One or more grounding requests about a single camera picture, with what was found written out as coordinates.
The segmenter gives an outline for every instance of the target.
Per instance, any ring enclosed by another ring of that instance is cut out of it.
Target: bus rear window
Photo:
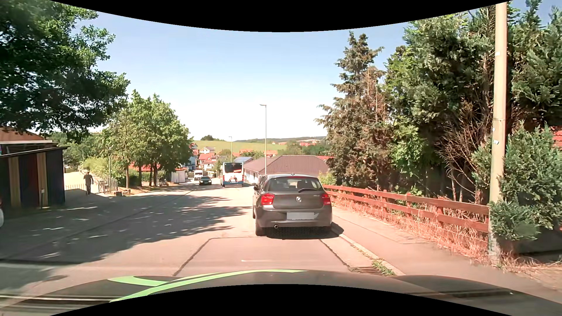
[[[224,173],[241,173],[242,164],[239,162],[229,162],[224,164]]]

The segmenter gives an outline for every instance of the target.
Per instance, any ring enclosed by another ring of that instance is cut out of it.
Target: brown roof
[[[264,173],[264,157],[244,164],[248,169],[259,174]],[[300,173],[318,176],[319,173],[328,172],[326,162],[316,156],[277,156],[267,158],[268,174],[271,173]]]
[[[45,141],[46,139],[31,133],[31,132],[23,132],[19,134],[16,132],[14,128],[10,127],[0,127],[0,142],[14,142],[14,141]]]

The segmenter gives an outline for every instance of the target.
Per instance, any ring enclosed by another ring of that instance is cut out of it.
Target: dry grass
[[[491,265],[487,256],[487,236],[474,229],[458,227],[446,223],[441,224],[435,220],[409,215],[399,211],[390,210],[387,212],[381,207],[367,205],[345,198],[333,197],[333,203],[361,215],[378,219],[415,236],[432,241],[440,248],[462,254],[470,258],[473,264]],[[435,207],[427,205],[415,205],[414,207],[434,213],[436,211]],[[443,213],[457,218],[484,222],[483,216],[466,211],[444,209]],[[562,290],[562,262],[539,263],[531,258],[514,258],[503,254],[502,264],[498,268],[522,274],[541,282],[545,286]]]

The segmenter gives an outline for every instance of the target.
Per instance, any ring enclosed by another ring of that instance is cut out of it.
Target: curb
[[[332,232],[334,232],[335,234],[337,234],[341,239],[347,241],[351,246],[357,248],[359,251],[363,252],[363,254],[365,254],[366,256],[370,257],[373,260],[379,261],[382,265],[384,265],[387,269],[389,269],[390,271],[393,271],[395,275],[397,276],[405,276],[406,273],[398,270],[398,268],[396,268],[395,266],[393,266],[392,264],[386,262],[385,260],[381,259],[379,256],[377,256],[376,254],[372,253],[370,250],[368,250],[367,248],[361,246],[359,243],[355,242],[353,239],[347,237],[344,234],[340,234],[338,233],[333,227],[332,227]]]

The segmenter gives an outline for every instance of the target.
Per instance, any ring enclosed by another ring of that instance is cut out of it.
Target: storm drain grate
[[[381,270],[375,267],[358,267],[358,268],[351,268],[351,272],[355,273],[364,273],[364,274],[373,274],[376,276],[386,276]]]

